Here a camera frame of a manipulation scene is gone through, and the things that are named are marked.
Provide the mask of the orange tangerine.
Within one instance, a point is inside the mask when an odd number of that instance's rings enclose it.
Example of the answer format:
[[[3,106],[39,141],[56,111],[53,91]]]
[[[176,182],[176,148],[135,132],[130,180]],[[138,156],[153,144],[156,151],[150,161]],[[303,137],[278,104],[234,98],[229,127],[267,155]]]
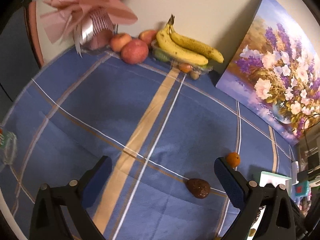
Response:
[[[226,157],[225,160],[227,161],[228,165],[231,168],[236,168],[240,165],[241,163],[241,158],[240,155],[236,152],[231,152],[229,153]]]

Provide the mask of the dark round passion fruit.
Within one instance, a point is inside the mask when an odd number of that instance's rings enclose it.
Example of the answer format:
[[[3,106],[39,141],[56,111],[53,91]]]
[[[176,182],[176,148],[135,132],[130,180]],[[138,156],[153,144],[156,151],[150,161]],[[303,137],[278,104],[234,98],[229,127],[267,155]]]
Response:
[[[208,197],[211,191],[210,184],[203,179],[191,178],[186,181],[185,185],[189,192],[198,199]]]

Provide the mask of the white tray with green rim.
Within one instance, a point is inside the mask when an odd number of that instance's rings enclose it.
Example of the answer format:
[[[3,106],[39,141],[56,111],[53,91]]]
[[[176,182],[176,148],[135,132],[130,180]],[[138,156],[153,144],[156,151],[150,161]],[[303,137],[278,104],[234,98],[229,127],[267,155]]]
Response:
[[[272,184],[274,187],[283,184],[285,185],[288,194],[291,194],[292,179],[290,177],[272,172],[261,171],[259,185],[264,187],[266,184]]]

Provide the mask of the teal toy box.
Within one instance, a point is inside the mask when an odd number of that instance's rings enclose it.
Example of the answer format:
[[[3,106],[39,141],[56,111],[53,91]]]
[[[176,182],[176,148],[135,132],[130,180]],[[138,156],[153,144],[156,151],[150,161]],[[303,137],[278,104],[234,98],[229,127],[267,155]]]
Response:
[[[303,181],[294,185],[294,193],[296,197],[307,197],[309,194],[309,182]]]

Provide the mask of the small brown kiwi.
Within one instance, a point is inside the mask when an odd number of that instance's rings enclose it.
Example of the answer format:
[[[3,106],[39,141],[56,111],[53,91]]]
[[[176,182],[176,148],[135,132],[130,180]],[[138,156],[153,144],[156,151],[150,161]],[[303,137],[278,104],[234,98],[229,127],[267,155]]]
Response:
[[[254,228],[251,228],[250,229],[250,231],[249,231],[249,237],[253,237],[254,236],[254,234],[255,234],[255,232],[256,232],[256,229],[254,229]]]

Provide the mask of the black power adapter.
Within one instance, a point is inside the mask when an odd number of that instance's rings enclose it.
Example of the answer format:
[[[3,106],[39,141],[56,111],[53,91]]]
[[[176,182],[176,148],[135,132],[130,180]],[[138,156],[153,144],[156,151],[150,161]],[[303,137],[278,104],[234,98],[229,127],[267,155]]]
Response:
[[[308,181],[309,175],[308,175],[308,170],[301,171],[297,173],[297,180],[302,183],[303,181]]]

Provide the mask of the white power strip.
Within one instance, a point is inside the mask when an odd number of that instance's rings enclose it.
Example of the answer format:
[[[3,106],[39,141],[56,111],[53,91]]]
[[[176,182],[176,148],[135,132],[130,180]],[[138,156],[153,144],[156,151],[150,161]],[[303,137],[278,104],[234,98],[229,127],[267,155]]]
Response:
[[[299,163],[298,161],[293,161],[291,163],[291,178],[293,183],[297,183],[298,172],[299,172]]]

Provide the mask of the blue plaid tablecloth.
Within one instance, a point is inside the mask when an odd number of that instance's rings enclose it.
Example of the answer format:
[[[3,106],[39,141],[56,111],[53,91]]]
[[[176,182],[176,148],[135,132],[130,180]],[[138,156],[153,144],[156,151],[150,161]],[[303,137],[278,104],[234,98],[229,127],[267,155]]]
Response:
[[[214,86],[152,59],[128,65],[113,55],[63,53],[18,96],[3,124],[17,137],[1,191],[29,234],[40,185],[79,179],[106,155],[113,163],[88,213],[106,239],[213,239],[237,210],[214,174],[217,157],[240,154],[239,171],[291,175],[296,149],[270,125]],[[210,184],[204,199],[185,183]]]

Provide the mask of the glass jar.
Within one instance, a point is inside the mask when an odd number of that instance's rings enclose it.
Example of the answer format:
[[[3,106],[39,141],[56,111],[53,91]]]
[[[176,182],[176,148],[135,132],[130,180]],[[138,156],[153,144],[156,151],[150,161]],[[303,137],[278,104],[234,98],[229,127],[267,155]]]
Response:
[[[1,126],[1,161],[5,165],[12,165],[17,153],[17,137]]]

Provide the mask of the flower painting canvas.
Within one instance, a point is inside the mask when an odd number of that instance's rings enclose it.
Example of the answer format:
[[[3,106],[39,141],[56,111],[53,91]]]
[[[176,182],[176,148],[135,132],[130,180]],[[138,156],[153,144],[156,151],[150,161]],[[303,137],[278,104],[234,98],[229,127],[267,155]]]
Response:
[[[292,145],[319,121],[319,57],[276,0],[261,0],[216,87]]]

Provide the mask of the clear plastic fruit container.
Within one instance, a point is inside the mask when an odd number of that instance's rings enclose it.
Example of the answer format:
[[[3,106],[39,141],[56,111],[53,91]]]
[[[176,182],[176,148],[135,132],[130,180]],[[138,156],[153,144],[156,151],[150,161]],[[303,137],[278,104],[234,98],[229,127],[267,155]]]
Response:
[[[171,56],[163,51],[156,40],[151,42],[152,56],[155,60],[169,65],[171,68],[177,68],[185,74],[188,74],[193,80],[199,79],[203,74],[208,74],[213,70],[213,64],[209,62],[207,65],[198,66],[191,64],[185,60]]]

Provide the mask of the red apple front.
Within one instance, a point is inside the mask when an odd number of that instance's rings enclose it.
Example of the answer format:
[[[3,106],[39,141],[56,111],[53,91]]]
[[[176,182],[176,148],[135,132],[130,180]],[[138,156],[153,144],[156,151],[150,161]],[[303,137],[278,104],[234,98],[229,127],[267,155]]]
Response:
[[[120,56],[127,64],[138,64],[142,63],[148,54],[148,45],[140,39],[133,39],[122,48]]]

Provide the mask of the red apple middle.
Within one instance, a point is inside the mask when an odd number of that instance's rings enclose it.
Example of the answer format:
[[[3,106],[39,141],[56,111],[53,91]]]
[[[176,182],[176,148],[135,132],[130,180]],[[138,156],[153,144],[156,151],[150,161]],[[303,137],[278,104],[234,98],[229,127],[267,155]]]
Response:
[[[132,40],[132,37],[127,33],[119,33],[114,35],[110,40],[111,49],[118,53],[122,48]]]

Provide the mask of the yellow banana bunch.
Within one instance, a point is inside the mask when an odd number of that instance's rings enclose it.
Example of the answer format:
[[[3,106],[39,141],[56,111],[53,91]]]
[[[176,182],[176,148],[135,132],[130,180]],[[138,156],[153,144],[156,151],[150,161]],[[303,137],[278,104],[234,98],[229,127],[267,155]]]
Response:
[[[195,64],[207,65],[209,60],[224,62],[223,55],[215,48],[177,33],[174,29],[175,16],[171,14],[165,27],[158,31],[156,40],[159,47],[176,59]]]

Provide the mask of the red apple behind bananas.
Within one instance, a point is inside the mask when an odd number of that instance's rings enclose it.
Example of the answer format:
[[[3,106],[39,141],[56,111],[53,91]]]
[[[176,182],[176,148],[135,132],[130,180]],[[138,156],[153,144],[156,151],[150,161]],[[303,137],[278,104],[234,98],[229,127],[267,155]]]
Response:
[[[139,39],[145,42],[149,47],[151,42],[156,39],[157,31],[153,29],[145,30],[139,34]]]

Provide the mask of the pink flower bouquet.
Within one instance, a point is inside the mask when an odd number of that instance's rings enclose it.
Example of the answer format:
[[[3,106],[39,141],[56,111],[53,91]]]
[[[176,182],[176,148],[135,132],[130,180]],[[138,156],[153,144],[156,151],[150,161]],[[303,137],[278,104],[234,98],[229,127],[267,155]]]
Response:
[[[79,33],[74,36],[79,54],[80,44],[89,40],[83,37],[86,20],[92,21],[89,30],[93,35],[103,29],[113,31],[115,25],[132,25],[138,20],[121,0],[44,0],[44,3],[55,9],[40,16],[49,41],[63,41],[70,33]]]

